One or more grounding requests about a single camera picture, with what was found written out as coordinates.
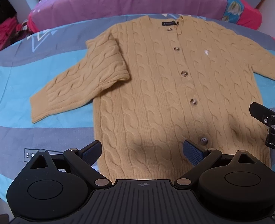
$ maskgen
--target cable knit sweater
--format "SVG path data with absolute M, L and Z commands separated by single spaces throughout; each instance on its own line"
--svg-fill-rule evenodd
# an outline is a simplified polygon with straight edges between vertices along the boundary
M 144 16 L 87 41 L 87 56 L 31 98 L 33 122 L 95 97 L 98 166 L 112 181 L 175 180 L 191 167 L 182 142 L 203 137 L 207 147 L 245 149 L 269 166 L 266 127 L 249 105 L 262 103 L 253 72 L 275 80 L 275 56 L 215 22 L 178 23 Z M 126 67 L 130 80 L 117 82 L 129 78 Z

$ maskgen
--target black mechanical arm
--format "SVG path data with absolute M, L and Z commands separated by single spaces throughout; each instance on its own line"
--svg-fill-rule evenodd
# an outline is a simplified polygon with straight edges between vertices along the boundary
M 275 113 L 256 103 L 250 112 L 270 126 L 266 145 L 275 149 Z M 99 141 L 61 155 L 40 150 L 8 189 L 11 223 L 275 223 L 275 173 L 257 158 L 245 150 L 226 155 L 202 149 L 189 140 L 183 153 L 194 167 L 174 183 L 118 179 L 112 184 L 92 168 L 102 154 Z

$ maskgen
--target sleeve cuff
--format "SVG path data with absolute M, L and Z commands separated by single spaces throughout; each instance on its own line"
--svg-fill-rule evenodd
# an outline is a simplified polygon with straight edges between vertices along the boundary
M 42 88 L 30 98 L 30 104 L 32 107 L 32 123 L 36 123 L 51 115 L 49 112 L 48 97 L 45 88 Z

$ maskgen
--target clothing label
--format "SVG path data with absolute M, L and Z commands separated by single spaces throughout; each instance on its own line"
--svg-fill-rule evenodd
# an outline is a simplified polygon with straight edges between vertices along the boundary
M 170 26 L 170 25 L 178 25 L 179 22 L 171 21 L 171 22 L 161 22 L 162 26 Z

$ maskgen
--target bed sheet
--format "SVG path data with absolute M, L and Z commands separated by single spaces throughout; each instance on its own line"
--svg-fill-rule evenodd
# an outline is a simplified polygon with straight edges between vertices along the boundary
M 33 32 L 125 14 L 179 13 L 205 16 L 257 29 L 261 21 L 242 0 L 41 0 L 29 14 Z
M 9 185 L 38 150 L 60 154 L 71 147 L 80 149 L 94 140 L 92 102 L 32 124 L 29 98 L 85 55 L 86 40 L 116 23 L 140 16 L 114 16 L 44 30 L 0 52 L 0 198 L 6 200 Z M 201 18 L 249 37 L 275 55 L 272 37 L 232 23 Z M 264 105 L 275 111 L 275 81 L 257 74 L 255 77 Z M 271 152 L 271 160 L 275 170 L 275 151 Z

